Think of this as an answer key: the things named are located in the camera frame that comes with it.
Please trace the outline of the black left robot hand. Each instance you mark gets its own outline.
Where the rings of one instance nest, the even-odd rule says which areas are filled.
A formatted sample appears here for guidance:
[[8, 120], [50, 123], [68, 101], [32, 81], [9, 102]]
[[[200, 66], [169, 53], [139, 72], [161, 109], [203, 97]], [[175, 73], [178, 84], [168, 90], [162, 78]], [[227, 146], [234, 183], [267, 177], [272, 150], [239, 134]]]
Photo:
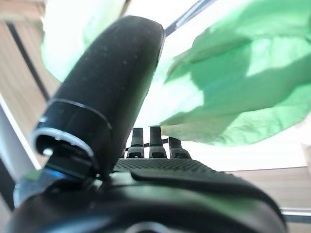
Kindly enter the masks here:
[[88, 47], [32, 132], [45, 166], [14, 189], [6, 233], [285, 233], [278, 205], [180, 146], [125, 157], [165, 40], [152, 20], [127, 16]]

